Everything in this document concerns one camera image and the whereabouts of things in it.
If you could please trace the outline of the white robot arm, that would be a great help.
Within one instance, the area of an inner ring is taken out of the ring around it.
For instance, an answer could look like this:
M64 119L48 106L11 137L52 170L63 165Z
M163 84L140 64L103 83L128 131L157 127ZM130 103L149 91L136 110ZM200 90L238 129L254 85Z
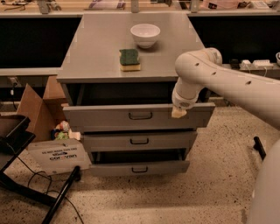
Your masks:
M208 88L280 130L280 81L231 70L221 62L215 48L178 56L171 116L185 116L201 89ZM266 154L258 172L247 224L280 224L280 140Z

